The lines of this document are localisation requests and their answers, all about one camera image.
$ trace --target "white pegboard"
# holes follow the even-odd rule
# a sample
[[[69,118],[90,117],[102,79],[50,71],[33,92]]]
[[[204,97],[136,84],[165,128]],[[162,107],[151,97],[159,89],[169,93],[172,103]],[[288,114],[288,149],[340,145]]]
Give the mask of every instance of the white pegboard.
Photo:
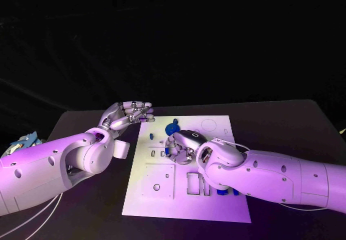
[[[181,130],[200,132],[207,140],[217,137],[234,142],[229,116],[158,116],[154,123],[141,123],[122,215],[250,223],[246,197],[242,194],[234,196],[231,189],[227,195],[217,195],[216,189],[210,187],[210,196],[204,196],[203,180],[198,175],[201,183],[198,195],[187,194],[187,173],[197,173],[197,164],[193,161],[187,165],[178,165],[159,154],[168,137],[164,129],[174,118]],[[162,188],[158,191],[152,189],[154,181],[146,179],[148,165],[152,169],[151,174],[158,175],[161,171],[158,168],[174,166],[171,168],[174,169],[172,197],[164,196],[167,195],[164,192],[158,197],[157,193]]]

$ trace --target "white robotic arm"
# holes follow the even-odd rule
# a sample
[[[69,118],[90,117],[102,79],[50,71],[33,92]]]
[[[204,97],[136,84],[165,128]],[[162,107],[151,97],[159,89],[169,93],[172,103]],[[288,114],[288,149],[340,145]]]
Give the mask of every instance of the white robotic arm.
[[[231,187],[269,202],[312,205],[346,213],[346,166],[249,150],[218,138],[207,141],[190,130],[175,132],[165,147],[169,143],[181,150],[165,157],[181,165],[194,158],[197,171],[217,190]],[[246,152],[231,145],[246,148]]]
[[[27,209],[99,174],[112,157],[125,159],[129,144],[115,138],[133,123],[154,122],[151,103],[115,103],[84,133],[0,158],[0,216]]]

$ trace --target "black background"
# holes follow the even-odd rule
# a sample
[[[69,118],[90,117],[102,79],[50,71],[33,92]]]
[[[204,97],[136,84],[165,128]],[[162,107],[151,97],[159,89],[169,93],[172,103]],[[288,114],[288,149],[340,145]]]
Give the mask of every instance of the black background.
[[[0,8],[1,150],[67,110],[312,99],[342,121],[338,4],[8,1]]]

